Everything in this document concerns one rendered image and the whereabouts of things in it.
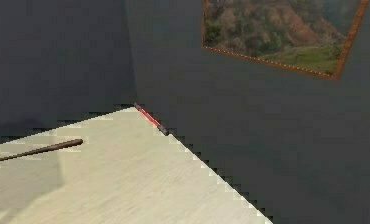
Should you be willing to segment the pale wooden chest of drawers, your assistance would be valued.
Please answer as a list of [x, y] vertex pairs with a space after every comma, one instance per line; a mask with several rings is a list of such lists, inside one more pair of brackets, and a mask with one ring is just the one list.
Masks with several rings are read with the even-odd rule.
[[135, 108], [0, 144], [0, 224], [272, 224]]

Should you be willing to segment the red and black pen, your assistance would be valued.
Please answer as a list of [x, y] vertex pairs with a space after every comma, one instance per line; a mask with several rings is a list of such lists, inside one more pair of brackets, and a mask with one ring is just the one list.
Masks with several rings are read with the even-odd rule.
[[146, 112], [139, 104], [134, 103], [134, 107], [139, 111], [147, 120], [149, 120], [164, 136], [169, 135], [169, 131], [154, 119], [148, 112]]

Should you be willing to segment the brown framed landscape picture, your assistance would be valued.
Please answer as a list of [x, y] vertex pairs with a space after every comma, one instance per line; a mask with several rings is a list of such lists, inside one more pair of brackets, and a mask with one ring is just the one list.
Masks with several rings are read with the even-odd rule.
[[340, 77], [370, 0], [203, 0], [202, 48]]

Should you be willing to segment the dark brown baseball bat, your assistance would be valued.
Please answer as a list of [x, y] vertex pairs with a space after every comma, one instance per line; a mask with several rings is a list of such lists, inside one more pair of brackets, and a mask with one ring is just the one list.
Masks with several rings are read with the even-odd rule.
[[60, 150], [60, 149], [65, 149], [65, 148], [69, 148], [69, 147], [74, 147], [74, 146], [78, 146], [78, 145], [83, 144], [83, 142], [84, 142], [83, 139], [74, 139], [74, 140], [70, 140], [70, 141], [50, 145], [50, 146], [47, 146], [47, 147], [42, 147], [42, 148], [39, 148], [39, 149], [34, 149], [34, 150], [30, 150], [30, 151], [23, 152], [23, 153], [2, 157], [2, 158], [0, 158], [0, 162], [15, 159], [15, 158], [20, 158], [20, 157], [24, 157], [24, 156], [30, 156], [30, 155], [41, 154], [41, 153], [45, 153], [45, 152], [51, 152], [51, 151], [56, 151], [56, 150]]

